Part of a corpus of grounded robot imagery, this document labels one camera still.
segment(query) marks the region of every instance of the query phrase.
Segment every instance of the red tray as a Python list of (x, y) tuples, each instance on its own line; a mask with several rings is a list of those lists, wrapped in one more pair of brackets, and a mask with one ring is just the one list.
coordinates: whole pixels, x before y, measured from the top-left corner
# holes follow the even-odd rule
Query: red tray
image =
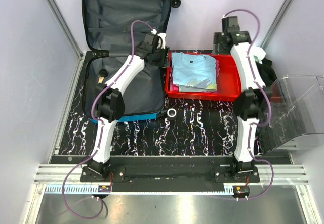
[(217, 76), (217, 91), (212, 93), (205, 92), (179, 92), (170, 90), (170, 77), (172, 75), (171, 56), (169, 53), (170, 67), (167, 69), (166, 92), (170, 98), (184, 99), (204, 99), (234, 101), (241, 93), (241, 82), (234, 59), (231, 56), (209, 55), (219, 62), (219, 75)]

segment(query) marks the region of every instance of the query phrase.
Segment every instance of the white ring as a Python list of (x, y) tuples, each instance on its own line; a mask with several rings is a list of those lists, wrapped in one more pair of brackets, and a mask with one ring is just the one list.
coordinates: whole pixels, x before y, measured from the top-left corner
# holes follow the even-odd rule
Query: white ring
[(176, 117), (177, 116), (177, 110), (171, 108), (171, 109), (168, 109), (167, 110), (167, 116), (170, 117), (170, 118), (173, 118), (173, 117)]

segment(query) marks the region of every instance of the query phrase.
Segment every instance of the light blue t-shirt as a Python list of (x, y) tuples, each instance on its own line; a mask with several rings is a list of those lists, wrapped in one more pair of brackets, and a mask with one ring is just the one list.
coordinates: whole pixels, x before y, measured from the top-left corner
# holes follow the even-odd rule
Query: light blue t-shirt
[(176, 86), (216, 91), (216, 60), (208, 55), (172, 53), (172, 78)]

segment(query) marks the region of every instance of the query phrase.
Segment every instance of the open suitcase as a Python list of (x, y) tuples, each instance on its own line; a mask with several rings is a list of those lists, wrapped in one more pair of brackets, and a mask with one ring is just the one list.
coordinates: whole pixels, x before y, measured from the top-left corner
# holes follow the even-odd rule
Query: open suitcase
[[(171, 7), (180, 0), (82, 0), (86, 40), (94, 57), (86, 66), (82, 106), (91, 116), (100, 71), (105, 69), (111, 79), (131, 52), (130, 27), (142, 20), (166, 32)], [(144, 24), (134, 26), (135, 45), (150, 32)], [(146, 65), (130, 83), (123, 95), (125, 113), (119, 121), (155, 119), (164, 107), (164, 85), (160, 68)]]

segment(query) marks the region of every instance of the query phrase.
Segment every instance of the clear plastic bin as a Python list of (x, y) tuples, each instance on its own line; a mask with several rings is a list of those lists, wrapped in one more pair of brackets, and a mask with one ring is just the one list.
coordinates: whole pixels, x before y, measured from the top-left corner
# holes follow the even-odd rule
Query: clear plastic bin
[(288, 151), (299, 155), (324, 143), (323, 86), (322, 76), (298, 75), (282, 77), (272, 85), (272, 120), (258, 129), (264, 154)]

